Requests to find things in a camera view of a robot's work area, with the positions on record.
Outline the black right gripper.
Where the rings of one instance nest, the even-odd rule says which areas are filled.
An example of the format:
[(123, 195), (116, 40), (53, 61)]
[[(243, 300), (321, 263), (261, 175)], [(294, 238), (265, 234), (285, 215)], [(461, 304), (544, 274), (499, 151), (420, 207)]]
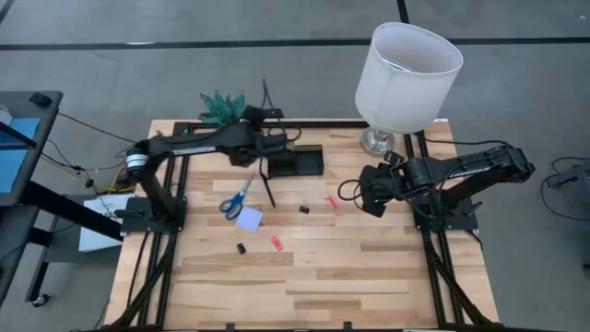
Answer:
[(405, 177), (400, 173), (405, 158), (390, 150), (377, 166), (366, 165), (360, 173), (363, 200), (406, 200)]

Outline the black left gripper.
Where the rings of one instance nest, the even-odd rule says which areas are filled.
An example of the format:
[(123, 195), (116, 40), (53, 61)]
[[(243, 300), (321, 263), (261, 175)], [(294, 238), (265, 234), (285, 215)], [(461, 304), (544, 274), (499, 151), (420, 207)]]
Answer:
[(247, 142), (235, 148), (228, 148), (228, 157), (232, 166), (249, 167), (259, 159), (275, 158), (286, 154), (295, 147), (293, 140), (285, 133), (265, 134), (262, 130), (248, 128)]

